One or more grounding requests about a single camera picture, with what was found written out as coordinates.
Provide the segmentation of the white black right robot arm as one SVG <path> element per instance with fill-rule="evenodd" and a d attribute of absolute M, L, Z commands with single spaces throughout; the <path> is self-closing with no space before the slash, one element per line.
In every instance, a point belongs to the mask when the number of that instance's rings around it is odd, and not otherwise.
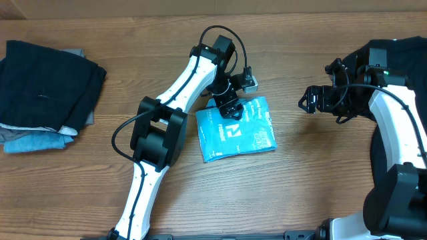
<path fill-rule="evenodd" d="M 386 174 L 361 211 L 324 221 L 313 238 L 425 239 L 426 133 L 407 74 L 393 69 L 387 51 L 378 48 L 358 52 L 354 74 L 340 58 L 324 69 L 331 85 L 309 86 L 299 108 L 331 113 L 338 124 L 371 113 L 386 153 Z"/>

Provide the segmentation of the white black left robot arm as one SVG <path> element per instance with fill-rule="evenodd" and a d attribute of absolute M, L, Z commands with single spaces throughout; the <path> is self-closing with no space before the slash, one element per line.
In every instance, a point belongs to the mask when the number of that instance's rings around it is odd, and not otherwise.
<path fill-rule="evenodd" d="M 193 47 L 187 67 L 171 87 L 155 99 L 144 97 L 137 115 L 127 120 L 134 124 L 129 156 L 133 178 L 122 216 L 107 239 L 144 239 L 148 234 L 161 180 L 185 143 L 187 113 L 204 90 L 212 93 L 223 118 L 241 118 L 236 84 L 244 76 L 226 72 L 235 51 L 233 41 L 223 35 L 212 46 Z"/>

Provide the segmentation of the light blue printed t-shirt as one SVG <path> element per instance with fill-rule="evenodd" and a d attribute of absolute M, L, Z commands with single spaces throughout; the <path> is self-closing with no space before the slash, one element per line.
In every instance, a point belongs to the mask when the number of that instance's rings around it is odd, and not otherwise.
<path fill-rule="evenodd" d="M 241 99 L 239 102 L 243 105 L 239 120 L 224 119 L 212 99 L 205 109 L 195 113 L 204 162 L 277 149 L 266 98 Z"/>

